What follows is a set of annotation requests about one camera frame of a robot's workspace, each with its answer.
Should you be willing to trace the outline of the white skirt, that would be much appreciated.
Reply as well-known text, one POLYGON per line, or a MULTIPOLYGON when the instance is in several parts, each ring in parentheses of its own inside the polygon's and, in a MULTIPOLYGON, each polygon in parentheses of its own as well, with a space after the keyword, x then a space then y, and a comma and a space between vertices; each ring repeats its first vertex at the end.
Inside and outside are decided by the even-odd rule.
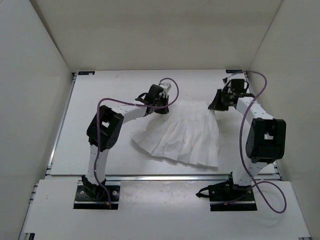
POLYGON ((205 101, 175 102, 165 115, 156 115, 131 139, 150 156, 189 165, 219 166, 220 131, 205 101))

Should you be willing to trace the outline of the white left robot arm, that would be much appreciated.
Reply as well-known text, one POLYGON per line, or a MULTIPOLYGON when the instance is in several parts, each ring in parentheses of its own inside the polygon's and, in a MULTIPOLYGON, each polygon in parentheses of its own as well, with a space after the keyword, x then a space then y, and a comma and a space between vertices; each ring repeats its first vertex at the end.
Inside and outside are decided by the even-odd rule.
POLYGON ((99 199, 105 192, 105 168, 110 149, 116 144, 123 124, 152 113, 169 112, 170 83, 151 85, 147 93, 139 95, 134 102, 104 98, 97 104, 86 135, 90 145, 88 171, 82 176, 82 183, 93 199, 99 199))

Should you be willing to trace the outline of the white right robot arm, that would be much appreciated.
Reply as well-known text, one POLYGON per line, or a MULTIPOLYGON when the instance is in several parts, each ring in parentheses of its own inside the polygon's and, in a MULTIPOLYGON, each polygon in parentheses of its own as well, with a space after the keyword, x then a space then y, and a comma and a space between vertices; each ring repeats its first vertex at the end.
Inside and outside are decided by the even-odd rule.
POLYGON ((250 125, 245 146, 239 146, 241 167, 230 173, 231 183, 224 187, 226 198, 236 200, 263 168, 283 158, 287 125, 261 107, 255 95, 248 91, 249 83, 245 79, 226 77, 222 81, 224 87, 217 90, 208 109, 228 111, 233 107, 242 114, 239 143, 242 143, 244 124, 250 125))

